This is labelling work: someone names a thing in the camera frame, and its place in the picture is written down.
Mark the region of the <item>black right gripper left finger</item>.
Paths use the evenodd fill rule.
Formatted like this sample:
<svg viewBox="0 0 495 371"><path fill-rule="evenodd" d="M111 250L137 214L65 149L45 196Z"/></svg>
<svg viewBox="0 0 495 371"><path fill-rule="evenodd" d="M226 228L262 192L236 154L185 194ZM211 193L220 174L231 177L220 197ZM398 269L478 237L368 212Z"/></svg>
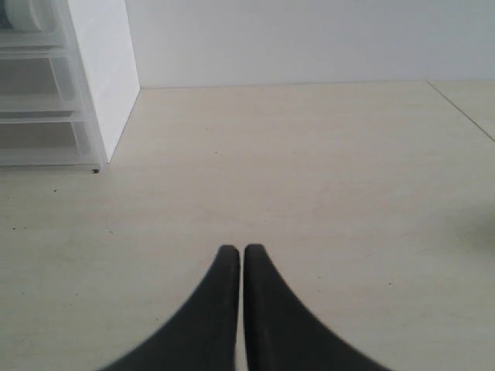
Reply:
<svg viewBox="0 0 495 371"><path fill-rule="evenodd" d="M223 245L195 291L157 332L106 370L235 370L241 259Z"/></svg>

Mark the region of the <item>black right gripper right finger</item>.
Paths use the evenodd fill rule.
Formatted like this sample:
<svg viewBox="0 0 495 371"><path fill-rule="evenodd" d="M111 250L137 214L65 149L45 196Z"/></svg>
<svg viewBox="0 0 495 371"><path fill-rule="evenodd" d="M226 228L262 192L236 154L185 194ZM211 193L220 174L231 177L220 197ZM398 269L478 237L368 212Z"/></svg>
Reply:
<svg viewBox="0 0 495 371"><path fill-rule="evenodd" d="M243 306L249 370L383 369L297 298L260 244L244 250Z"/></svg>

